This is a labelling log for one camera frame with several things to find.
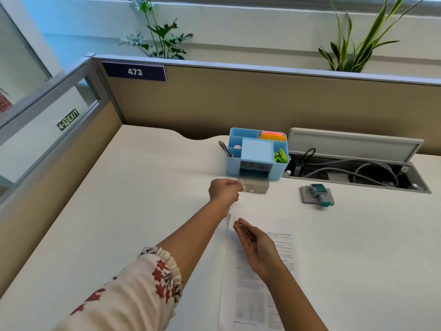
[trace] desk organizer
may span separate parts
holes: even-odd
[[[282,177],[287,164],[274,162],[274,153],[284,150],[288,156],[288,144],[284,142],[259,139],[262,130],[240,129],[230,130],[228,151],[234,157],[227,157],[227,174],[239,177],[241,169],[255,171],[256,175],[266,175],[268,180],[278,181]]]

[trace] desk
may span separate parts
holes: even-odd
[[[50,330],[183,224],[224,175],[218,140],[228,137],[123,125],[0,300],[0,330]],[[331,331],[441,329],[441,157],[412,162],[433,194],[327,183],[336,204],[320,210],[301,203],[309,181],[281,179],[232,207],[291,221],[300,285]],[[169,330],[217,330],[226,231],[223,221]]]

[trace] floral sleeve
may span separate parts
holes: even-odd
[[[144,248],[54,331],[162,331],[175,315],[181,291],[181,273],[174,258],[161,248]]]

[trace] hand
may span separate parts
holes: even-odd
[[[240,231],[238,221],[234,223],[233,228],[239,237],[248,263],[259,278],[261,278],[263,282],[268,283],[271,276],[278,269],[284,267],[283,261],[277,252],[276,245],[261,229],[252,226],[242,218],[239,218],[239,220],[256,238],[256,242],[252,242]]]
[[[239,192],[242,188],[243,185],[237,180],[214,179],[208,189],[210,202],[218,204],[222,211],[226,211],[225,217],[228,215],[230,206],[239,200]]]

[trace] open lid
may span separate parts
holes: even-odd
[[[405,164],[424,143],[424,139],[355,134],[350,132],[291,128],[288,152],[303,155],[315,148],[314,156],[333,159],[371,159]]]

